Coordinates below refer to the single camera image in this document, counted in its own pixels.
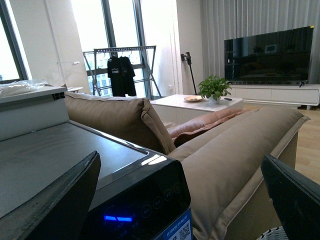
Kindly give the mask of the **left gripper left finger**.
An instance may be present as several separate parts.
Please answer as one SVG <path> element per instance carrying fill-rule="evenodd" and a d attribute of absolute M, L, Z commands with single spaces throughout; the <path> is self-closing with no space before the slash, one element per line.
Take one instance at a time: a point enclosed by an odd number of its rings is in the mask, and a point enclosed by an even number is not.
<path fill-rule="evenodd" d="M 76 240 L 93 201 L 101 169 L 93 151 L 0 219 L 2 240 Z"/>

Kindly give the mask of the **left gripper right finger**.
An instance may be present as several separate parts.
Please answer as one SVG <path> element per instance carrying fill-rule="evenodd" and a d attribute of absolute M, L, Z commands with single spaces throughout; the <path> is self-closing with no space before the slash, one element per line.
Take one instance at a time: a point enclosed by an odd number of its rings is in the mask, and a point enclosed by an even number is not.
<path fill-rule="evenodd" d="M 266 154 L 260 166 L 267 192 L 289 240 L 320 238 L 320 185 Z"/>

